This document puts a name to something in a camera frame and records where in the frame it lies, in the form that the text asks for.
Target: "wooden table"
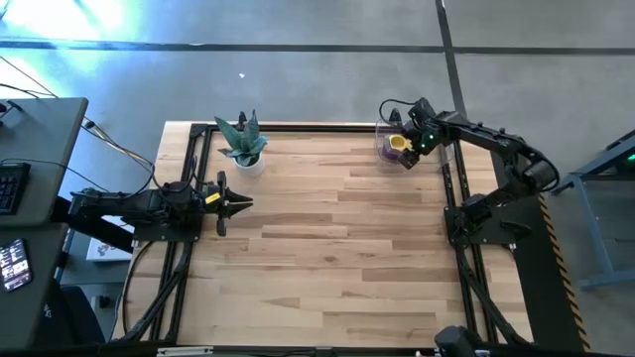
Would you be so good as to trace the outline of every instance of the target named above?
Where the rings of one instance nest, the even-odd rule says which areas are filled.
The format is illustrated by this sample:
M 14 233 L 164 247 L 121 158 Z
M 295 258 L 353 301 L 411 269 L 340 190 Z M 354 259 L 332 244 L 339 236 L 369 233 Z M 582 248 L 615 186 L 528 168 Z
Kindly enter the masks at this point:
M 179 179 L 190 125 L 166 123 L 158 181 Z M 215 234 L 214 216 L 204 221 L 179 344 L 430 347 L 443 327 L 465 325 L 439 153 L 405 171 L 377 158 L 372 134 L 263 134 L 270 141 L 257 178 L 240 176 L 216 151 L 224 138 L 212 137 L 207 176 L 225 171 L 254 205 L 228 221 L 226 237 Z M 462 148 L 471 192 L 493 190 L 489 153 Z M 137 267 L 130 325 L 157 293 L 165 250 L 155 244 Z M 482 250 L 493 300 L 531 339 L 513 257 L 498 246 Z

